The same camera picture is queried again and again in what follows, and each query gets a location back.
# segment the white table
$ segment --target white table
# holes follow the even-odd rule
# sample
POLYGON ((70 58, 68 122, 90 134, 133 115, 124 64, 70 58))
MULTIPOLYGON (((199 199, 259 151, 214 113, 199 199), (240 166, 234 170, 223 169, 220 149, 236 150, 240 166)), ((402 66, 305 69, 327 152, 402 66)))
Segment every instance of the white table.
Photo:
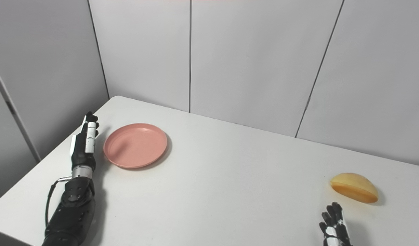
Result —
MULTIPOLYGON (((123 97, 96 115, 97 207, 84 245, 322 245, 320 214, 333 201, 355 246, 419 245, 419 166, 123 97), (167 153, 140 170, 105 161, 106 137, 138 122, 167 133, 167 153), (380 200, 363 204, 332 190, 329 180, 343 172, 369 178, 380 200)), ((0 232, 42 244, 48 189, 70 174, 69 146, 70 137, 0 199, 0 232)))

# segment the robotic hand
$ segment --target robotic hand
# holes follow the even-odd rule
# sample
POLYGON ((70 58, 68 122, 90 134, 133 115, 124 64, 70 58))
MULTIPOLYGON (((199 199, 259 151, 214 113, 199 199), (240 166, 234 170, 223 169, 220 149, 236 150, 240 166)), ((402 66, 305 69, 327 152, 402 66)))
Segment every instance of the robotic hand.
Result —
POLYGON ((322 213, 323 220, 319 226, 324 234, 324 246, 352 246, 343 216, 342 206, 336 202, 326 207, 327 212, 322 213))
POLYGON ((81 132, 72 138, 72 177, 58 179, 50 189, 45 211, 45 240, 42 246, 79 246, 86 238, 95 211, 92 173, 95 170, 94 148, 98 117, 88 112, 81 132), (48 222, 48 204, 56 184, 68 181, 61 202, 48 222))

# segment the white wall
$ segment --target white wall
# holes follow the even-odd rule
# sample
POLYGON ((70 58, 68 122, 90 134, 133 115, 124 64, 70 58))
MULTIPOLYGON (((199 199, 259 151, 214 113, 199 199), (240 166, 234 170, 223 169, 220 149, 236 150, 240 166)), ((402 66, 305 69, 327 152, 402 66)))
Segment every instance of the white wall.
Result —
POLYGON ((189 110, 189 1, 90 0, 111 97, 189 110))
MULTIPOLYGON (((342 1, 90 3, 111 95, 295 136, 342 1)), ((345 1, 298 137, 419 165, 419 1, 345 1)))
POLYGON ((419 165, 419 1, 345 1, 298 137, 419 165))
POLYGON ((0 94, 0 197, 35 165, 36 161, 0 94))
POLYGON ((294 137, 341 3, 193 1, 191 112, 294 137))
POLYGON ((108 100, 88 2, 0 1, 0 76, 44 157, 108 100))

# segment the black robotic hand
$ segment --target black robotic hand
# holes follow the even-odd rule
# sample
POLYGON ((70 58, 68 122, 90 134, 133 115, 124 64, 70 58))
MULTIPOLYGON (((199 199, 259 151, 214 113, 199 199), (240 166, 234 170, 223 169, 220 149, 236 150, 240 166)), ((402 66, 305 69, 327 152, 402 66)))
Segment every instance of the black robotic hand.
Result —
POLYGON ((87 165, 95 170, 94 148, 95 137, 98 135, 98 117, 88 112, 84 117, 81 132, 73 136, 71 142, 71 162, 72 169, 77 165, 87 165))
POLYGON ((333 202, 326 207, 327 212, 322 213, 323 220, 319 226, 324 234, 324 246, 352 246, 346 227, 343 209, 340 204, 333 202))

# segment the wall seam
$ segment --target wall seam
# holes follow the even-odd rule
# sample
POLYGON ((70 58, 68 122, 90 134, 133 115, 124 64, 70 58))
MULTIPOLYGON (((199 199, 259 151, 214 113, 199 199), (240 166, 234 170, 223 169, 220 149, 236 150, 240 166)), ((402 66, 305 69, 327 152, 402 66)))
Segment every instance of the wall seam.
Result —
POLYGON ((104 79, 104 85, 106 87, 107 98, 110 99, 109 89, 107 87, 106 75, 104 73, 103 60, 101 58, 101 53, 100 53, 99 41, 97 39, 97 32, 95 31, 94 18, 92 17, 91 4, 89 3, 89 0, 86 0, 86 2, 88 2, 89 16, 91 17, 92 29, 94 30, 95 43, 97 44, 97 51, 99 53, 101 71, 103 72, 103 79, 104 79))
POLYGON ((193 0, 189 0, 189 86, 188 86, 188 112, 191 113, 191 42, 192 42, 192 16, 193 0))
POLYGON ((316 86, 316 82, 317 82, 317 78, 319 77, 320 69, 322 68, 323 61, 325 60, 326 52, 328 51, 328 47, 329 47, 329 44, 331 42, 332 35, 334 34, 334 30, 336 29, 337 21, 339 20, 340 13, 342 12, 342 8, 343 8, 343 4, 344 3, 345 3, 345 0, 342 0, 342 5, 340 5, 340 9, 339 9, 339 12, 337 14, 336 21, 334 22, 334 26, 333 26, 332 31, 331 31, 331 34, 329 36, 328 43, 327 43, 326 48, 325 48, 325 52, 324 52, 324 54, 322 56, 322 61, 320 61, 319 69, 317 70, 316 78, 314 79, 313 86, 311 87, 310 95, 308 96, 307 103, 305 104, 305 109, 304 109, 304 111, 302 113, 302 117, 300 118, 299 126, 297 128, 295 137, 297 137, 297 135, 299 134, 299 129, 300 129, 300 126, 302 125, 303 117, 305 116, 305 112, 308 109, 308 105, 309 105, 309 102, 311 100, 311 95, 313 94, 314 87, 316 86))
POLYGON ((6 88, 6 85, 4 84, 3 79, 1 78, 1 76, 0 76, 0 93, 3 96, 4 101, 6 101, 6 104, 9 108, 9 110, 11 111, 11 115, 14 118, 14 120, 15 120, 21 134, 22 134, 22 137, 24 138, 25 143, 27 144, 28 148, 30 149, 31 154, 35 158, 36 162, 39 163, 41 161, 41 157, 40 157, 38 151, 36 150, 33 142, 31 141, 31 139, 30 139, 30 137, 27 133, 27 130, 25 129, 24 123, 22 122, 22 119, 19 117, 19 115, 17 113, 18 111, 16 109, 16 105, 14 104, 12 98, 10 97, 9 92, 6 88))

